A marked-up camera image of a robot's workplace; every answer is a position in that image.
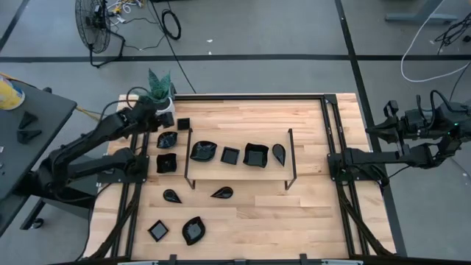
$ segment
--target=wooden tabletop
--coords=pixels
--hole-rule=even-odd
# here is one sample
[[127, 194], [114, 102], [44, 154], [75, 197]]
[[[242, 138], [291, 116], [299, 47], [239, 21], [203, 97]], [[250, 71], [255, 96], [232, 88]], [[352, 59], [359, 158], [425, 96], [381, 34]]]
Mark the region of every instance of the wooden tabletop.
[[[347, 145], [369, 150], [355, 94], [340, 93], [337, 99]], [[171, 254], [191, 260], [298, 259], [300, 253], [306, 253], [308, 258], [348, 258], [336, 186], [327, 166], [329, 151], [319, 100], [198, 100], [175, 102], [175, 108], [177, 119], [191, 119], [199, 141], [213, 141], [219, 150], [224, 146], [240, 149], [241, 143], [248, 142], [265, 143], [271, 149], [270, 145], [281, 141], [292, 128], [297, 180], [286, 191], [283, 180], [291, 179], [286, 177], [288, 172], [276, 174], [273, 177], [276, 180], [256, 177], [260, 169], [247, 171], [253, 167], [242, 163], [242, 148], [233, 167], [247, 174], [239, 179], [237, 174], [228, 173], [227, 179], [222, 180], [214, 173], [219, 170], [217, 167], [203, 168], [201, 164], [196, 168], [199, 173], [194, 174], [191, 165], [198, 162], [191, 161], [188, 177], [197, 180], [196, 189], [192, 190], [183, 177], [188, 131], [177, 131], [175, 127], [159, 130], [151, 135], [149, 142], [149, 176], [141, 192], [132, 259], [168, 260]], [[330, 122], [335, 124], [331, 106], [328, 109]], [[156, 147], [157, 137], [165, 131], [178, 132], [173, 149]], [[335, 130], [334, 138], [336, 149], [340, 150]], [[125, 139], [111, 142], [108, 153], [129, 144]], [[158, 174], [155, 159], [168, 152], [177, 154], [177, 171]], [[198, 177], [204, 171], [209, 177]], [[395, 252], [378, 184], [373, 181], [355, 184], [365, 223], [385, 248]], [[234, 190], [230, 199], [210, 197], [223, 186]], [[121, 188], [122, 184], [112, 184], [96, 201], [85, 256], [96, 251], [116, 223]], [[168, 188], [177, 192], [183, 204], [163, 199], [163, 191]], [[206, 234], [195, 245], [187, 246], [182, 227], [195, 216], [201, 216]], [[157, 220], [169, 229], [158, 243], [147, 232]], [[360, 253], [356, 227], [353, 222], [351, 225], [355, 250]], [[120, 253], [124, 253], [127, 227], [123, 231]]]

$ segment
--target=electric fan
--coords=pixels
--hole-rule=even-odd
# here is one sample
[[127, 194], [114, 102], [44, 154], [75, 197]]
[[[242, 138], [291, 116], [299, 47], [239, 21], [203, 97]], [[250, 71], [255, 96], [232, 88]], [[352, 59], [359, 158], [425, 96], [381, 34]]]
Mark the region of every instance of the electric fan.
[[[90, 64], [99, 68], [109, 62], [118, 60], [123, 54], [125, 39], [110, 29], [110, 16], [105, 0], [76, 0], [75, 21], [82, 42], [90, 51]], [[93, 64], [92, 52], [99, 54], [110, 44], [110, 35], [121, 39], [119, 55], [100, 64]]]

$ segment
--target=black table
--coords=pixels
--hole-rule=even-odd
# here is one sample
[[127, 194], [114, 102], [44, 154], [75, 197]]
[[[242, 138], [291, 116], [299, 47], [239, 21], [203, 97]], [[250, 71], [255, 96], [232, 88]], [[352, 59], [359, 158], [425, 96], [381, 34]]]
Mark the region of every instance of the black table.
[[[11, 82], [25, 92], [26, 98], [23, 104], [14, 110], [0, 110], [0, 146], [3, 147], [0, 163], [4, 164], [0, 169], [0, 236], [29, 197], [15, 194], [15, 188], [35, 165], [77, 106], [77, 103], [70, 99], [22, 82]], [[38, 121], [26, 129], [43, 131], [28, 144], [16, 141], [16, 131], [24, 111], [38, 117]]]

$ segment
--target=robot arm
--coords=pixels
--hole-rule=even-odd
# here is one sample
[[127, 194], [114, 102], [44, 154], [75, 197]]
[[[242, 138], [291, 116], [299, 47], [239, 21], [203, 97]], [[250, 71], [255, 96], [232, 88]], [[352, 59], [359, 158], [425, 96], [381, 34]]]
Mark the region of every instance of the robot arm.
[[52, 151], [38, 169], [38, 179], [43, 190], [56, 194], [73, 180], [108, 169], [122, 169], [130, 174], [138, 171], [139, 157], [129, 148], [97, 160], [69, 164], [104, 142], [128, 138], [131, 134], [155, 132], [160, 125], [170, 127], [174, 124], [171, 113], [157, 116], [156, 110], [157, 106], [152, 100], [140, 97], [133, 108], [125, 107], [107, 116], [97, 124], [95, 130]]
[[[437, 93], [443, 103], [435, 108], [433, 94]], [[399, 110], [396, 101], [389, 101], [383, 109], [386, 120], [366, 132], [375, 135], [388, 144], [396, 143], [396, 152], [362, 152], [359, 149], [345, 150], [345, 166], [384, 163], [406, 163], [409, 166], [429, 169], [437, 167], [442, 162], [455, 155], [462, 143], [470, 140], [471, 136], [471, 106], [456, 102], [448, 102], [438, 91], [431, 92], [432, 111], [428, 115], [420, 107], [420, 97], [417, 96], [418, 108], [407, 110], [405, 115], [398, 118]], [[439, 139], [437, 144], [420, 144], [409, 147], [405, 139]], [[437, 146], [438, 152], [432, 155], [430, 146]]]

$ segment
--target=white plant pot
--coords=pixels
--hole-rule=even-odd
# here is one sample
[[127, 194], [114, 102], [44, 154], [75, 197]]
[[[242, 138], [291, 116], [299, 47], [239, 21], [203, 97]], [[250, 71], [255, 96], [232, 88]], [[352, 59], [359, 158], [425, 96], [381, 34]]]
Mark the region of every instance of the white plant pot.
[[169, 106], [167, 106], [164, 110], [157, 110], [155, 113], [156, 113], [157, 115], [161, 115], [161, 114], [164, 114], [164, 113], [167, 113], [167, 112], [171, 112], [171, 114], [173, 115], [173, 117], [175, 117], [175, 105], [174, 105], [174, 102], [171, 100], [171, 98], [168, 98], [167, 100], [170, 101]]

